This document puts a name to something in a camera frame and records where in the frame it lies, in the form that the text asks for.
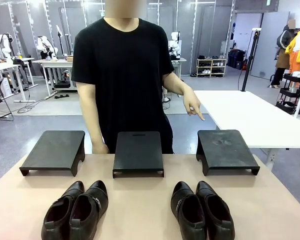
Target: black platform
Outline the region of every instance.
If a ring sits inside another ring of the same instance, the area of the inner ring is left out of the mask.
[[[260,167],[237,130],[200,130],[196,159],[202,162],[202,172],[209,170],[251,170],[257,175]]]
[[[119,132],[112,175],[113,178],[164,177],[160,133]]]
[[[19,168],[29,170],[71,171],[75,177],[79,161],[85,160],[84,131],[45,131]]]

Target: black t-shirt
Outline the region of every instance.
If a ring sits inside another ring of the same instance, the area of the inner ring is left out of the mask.
[[[158,131],[162,153],[173,133],[162,106],[163,75],[174,70],[164,30],[139,19],[123,32],[103,18],[75,38],[72,80],[95,85],[99,124],[110,153],[119,132]]]

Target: pair of black shoes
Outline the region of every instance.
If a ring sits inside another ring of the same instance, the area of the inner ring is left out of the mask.
[[[176,184],[171,210],[178,220],[183,240],[234,240],[235,226],[228,205],[205,181],[196,193],[184,182]]]
[[[97,223],[108,208],[105,184],[98,180],[85,192],[82,181],[74,182],[46,213],[42,240],[92,240]]]

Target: person's right hand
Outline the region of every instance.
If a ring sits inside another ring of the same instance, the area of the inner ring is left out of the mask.
[[[92,153],[93,154],[109,154],[109,148],[106,144],[92,144]]]

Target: person's left arm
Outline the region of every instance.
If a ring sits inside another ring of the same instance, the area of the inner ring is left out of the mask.
[[[183,104],[186,112],[190,115],[198,115],[201,120],[205,120],[200,112],[200,101],[190,86],[184,83],[173,71],[174,67],[169,55],[168,39],[165,31],[160,31],[160,74],[162,75],[162,85],[168,91],[183,95]]]

